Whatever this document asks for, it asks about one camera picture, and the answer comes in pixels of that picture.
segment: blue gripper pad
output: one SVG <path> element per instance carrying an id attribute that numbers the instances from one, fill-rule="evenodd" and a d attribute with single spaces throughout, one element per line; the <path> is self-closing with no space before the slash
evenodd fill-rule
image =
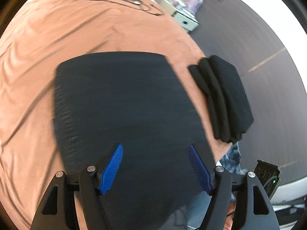
<path id="1" fill-rule="evenodd" d="M 114 178 L 116 176 L 116 173 L 119 169 L 119 166 L 122 162 L 124 150 L 121 144 L 119 144 L 114 151 L 114 154 L 109 160 L 109 163 L 105 167 L 102 176 L 99 180 L 101 180 L 100 186 L 99 186 L 99 192 L 100 194 L 104 195 L 106 191 L 108 191 L 114 181 Z"/>
<path id="2" fill-rule="evenodd" d="M 203 191 L 206 191 L 207 194 L 210 194 L 212 192 L 210 173 L 208 172 L 208 169 L 204 165 L 193 144 L 189 146 L 188 156 L 193 170 L 197 176 L 199 185 Z"/>

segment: gray floor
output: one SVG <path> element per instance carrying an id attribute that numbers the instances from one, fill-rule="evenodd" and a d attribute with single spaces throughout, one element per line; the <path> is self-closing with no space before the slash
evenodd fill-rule
<path id="1" fill-rule="evenodd" d="M 254 124 L 240 141 L 242 167 L 257 159 L 282 170 L 282 184 L 307 176 L 307 95 L 288 51 L 241 0 L 205 0 L 191 37 L 238 70 Z"/>

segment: bedside table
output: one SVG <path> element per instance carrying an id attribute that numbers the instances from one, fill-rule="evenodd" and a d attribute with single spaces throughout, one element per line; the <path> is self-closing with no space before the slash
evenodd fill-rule
<path id="1" fill-rule="evenodd" d="M 175 21 L 177 21 L 179 25 L 184 28 L 186 32 L 189 33 L 198 26 L 198 21 L 195 17 L 190 16 L 183 10 L 176 9 L 169 1 L 163 0 L 160 3 L 160 6 L 165 10 L 167 14 L 171 15 Z"/>

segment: silver screw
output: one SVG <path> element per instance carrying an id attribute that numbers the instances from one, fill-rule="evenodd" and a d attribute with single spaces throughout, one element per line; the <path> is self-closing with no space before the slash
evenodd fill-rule
<path id="1" fill-rule="evenodd" d="M 58 171 L 56 177 L 62 177 L 64 175 L 63 171 Z"/>
<path id="2" fill-rule="evenodd" d="M 93 172 L 96 169 L 94 165 L 88 166 L 87 171 L 88 172 Z"/>
<path id="3" fill-rule="evenodd" d="M 251 178 L 254 178 L 256 175 L 255 175 L 254 172 L 251 172 L 251 171 L 250 171 L 250 172 L 248 172 L 248 176 L 251 177 Z"/>
<path id="4" fill-rule="evenodd" d="M 222 166 L 217 166 L 217 167 L 216 167 L 216 171 L 217 171 L 217 172 L 221 172 L 221 173 L 222 173 L 222 172 L 224 172 L 224 170 L 225 170 L 225 169 L 224 169 Z"/>

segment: bed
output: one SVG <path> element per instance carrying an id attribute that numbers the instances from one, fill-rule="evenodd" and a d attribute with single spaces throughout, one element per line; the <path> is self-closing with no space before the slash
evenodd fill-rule
<path id="1" fill-rule="evenodd" d="M 52 125 L 57 66 L 113 51 L 166 56 L 215 160 L 231 147 L 214 139 L 205 97 L 187 69 L 203 52 L 153 0 L 29 0 L 0 39 L 0 202 L 17 229 L 30 229 L 50 180 L 65 170 Z"/>

